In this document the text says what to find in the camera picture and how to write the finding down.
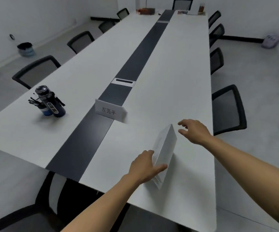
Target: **office chair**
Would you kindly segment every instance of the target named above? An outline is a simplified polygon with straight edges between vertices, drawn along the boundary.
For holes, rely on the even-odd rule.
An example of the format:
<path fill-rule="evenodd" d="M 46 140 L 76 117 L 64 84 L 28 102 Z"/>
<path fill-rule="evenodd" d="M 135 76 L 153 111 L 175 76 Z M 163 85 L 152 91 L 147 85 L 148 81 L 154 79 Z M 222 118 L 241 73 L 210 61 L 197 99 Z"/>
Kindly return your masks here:
<path fill-rule="evenodd" d="M 172 10 L 191 10 L 193 0 L 174 0 Z"/>
<path fill-rule="evenodd" d="M 211 47 L 221 36 L 225 33 L 223 25 L 220 23 L 210 34 L 209 34 L 209 46 Z"/>
<path fill-rule="evenodd" d="M 217 19 L 219 19 L 221 17 L 221 12 L 220 11 L 216 11 L 213 15 L 211 15 L 211 17 L 208 19 L 208 26 L 209 28 L 217 21 Z"/>
<path fill-rule="evenodd" d="M 99 29 L 101 30 L 101 32 L 106 33 L 108 30 L 114 27 L 114 25 L 115 25 L 114 21 L 107 20 L 99 25 Z"/>
<path fill-rule="evenodd" d="M 84 31 L 77 36 L 73 37 L 68 43 L 68 47 L 70 47 L 75 54 L 78 54 L 80 51 L 85 49 L 91 42 L 94 41 L 93 36 L 89 31 Z"/>
<path fill-rule="evenodd" d="M 60 63 L 53 56 L 49 55 L 30 63 L 17 72 L 12 79 L 27 89 L 31 89 L 60 66 Z"/>
<path fill-rule="evenodd" d="M 223 54 L 220 48 L 215 49 L 210 53 L 210 72 L 211 75 L 217 71 L 219 68 L 223 67 L 224 60 Z"/>
<path fill-rule="evenodd" d="M 119 17 L 120 20 L 124 19 L 124 18 L 127 17 L 129 14 L 130 14 L 130 13 L 129 13 L 128 9 L 126 9 L 126 8 L 122 9 L 121 11 L 119 11 L 119 12 L 117 13 L 117 15 L 118 15 L 118 17 Z"/>
<path fill-rule="evenodd" d="M 67 179 L 60 193 L 57 214 L 49 206 L 50 185 L 54 172 L 49 172 L 33 205 L 19 209 L 0 219 L 0 231 L 61 231 L 103 193 Z M 111 232 L 117 232 L 129 208 L 123 208 Z"/>
<path fill-rule="evenodd" d="M 244 106 L 235 85 L 212 94 L 214 136 L 247 128 Z"/>

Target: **white document stand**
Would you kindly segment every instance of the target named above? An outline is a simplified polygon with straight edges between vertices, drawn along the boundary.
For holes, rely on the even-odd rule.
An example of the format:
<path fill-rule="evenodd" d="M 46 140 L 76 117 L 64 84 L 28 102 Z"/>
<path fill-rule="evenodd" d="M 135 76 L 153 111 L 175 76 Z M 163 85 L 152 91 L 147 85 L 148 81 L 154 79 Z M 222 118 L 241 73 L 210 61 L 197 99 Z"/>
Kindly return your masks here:
<path fill-rule="evenodd" d="M 98 99 L 95 100 L 95 112 L 120 122 L 123 122 L 127 115 L 127 111 L 123 107 Z"/>
<path fill-rule="evenodd" d="M 177 136 L 175 134 L 174 127 L 170 124 L 159 133 L 157 140 L 153 145 L 153 150 L 155 151 L 152 156 L 153 165 L 167 164 L 167 166 L 169 166 L 176 141 Z M 153 182 L 157 185 L 158 189 L 161 189 L 162 187 L 166 172 L 167 169 L 153 178 Z"/>

